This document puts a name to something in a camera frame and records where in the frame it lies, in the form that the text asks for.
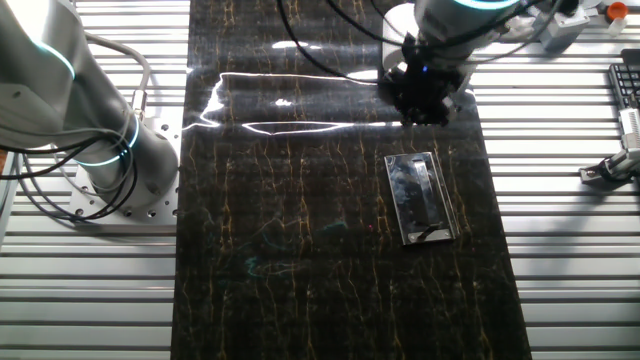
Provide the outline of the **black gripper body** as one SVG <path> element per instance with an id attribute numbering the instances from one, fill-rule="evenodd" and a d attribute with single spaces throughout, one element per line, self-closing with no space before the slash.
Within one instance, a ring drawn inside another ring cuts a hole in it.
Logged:
<path id="1" fill-rule="evenodd" d="M 426 64 L 424 51 L 408 34 L 400 48 L 401 60 L 387 71 L 387 84 L 395 108 L 401 113 L 451 113 L 450 95 L 462 85 L 456 69 L 442 70 Z"/>

